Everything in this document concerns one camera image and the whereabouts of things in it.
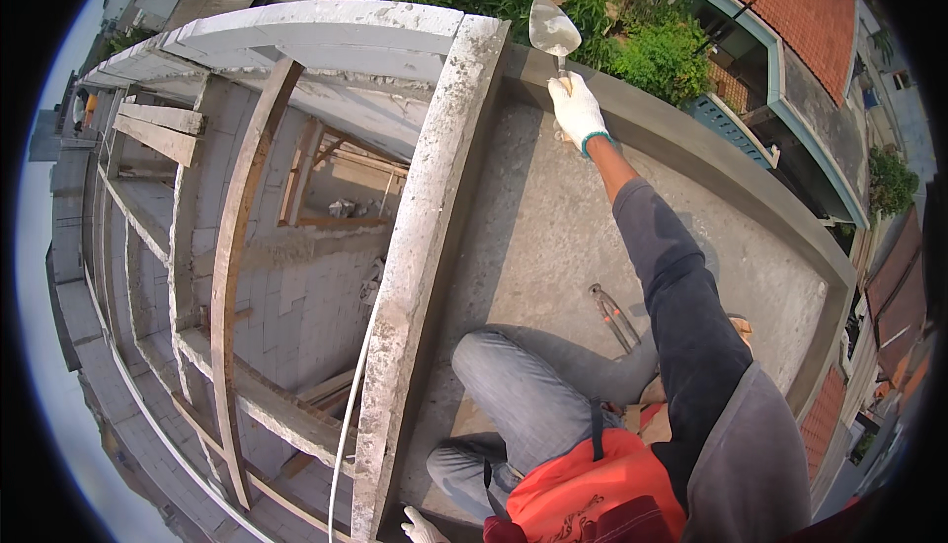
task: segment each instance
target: leg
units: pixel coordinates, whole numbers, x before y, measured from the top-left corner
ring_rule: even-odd
[[[500,332],[464,336],[451,367],[497,427],[508,463],[522,475],[593,434],[589,400]],[[605,427],[622,427],[614,414],[604,411],[603,416]]]
[[[483,522],[494,511],[483,487],[483,460],[487,457],[493,468],[490,492],[498,502],[507,505],[507,497],[519,478],[515,477],[503,457],[493,451],[480,450],[478,445],[463,439],[448,439],[428,456],[428,473],[451,501]]]

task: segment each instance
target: worker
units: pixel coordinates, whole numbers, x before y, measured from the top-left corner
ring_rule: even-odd
[[[810,523],[796,421],[717,297],[705,255],[622,157],[583,78],[553,78],[556,119],[598,167],[642,281],[669,401],[670,442],[645,446],[622,419],[494,330],[466,335],[451,366],[505,451],[472,439],[428,458],[434,483],[483,521],[483,540],[775,541]],[[447,539],[417,510],[414,543]]]

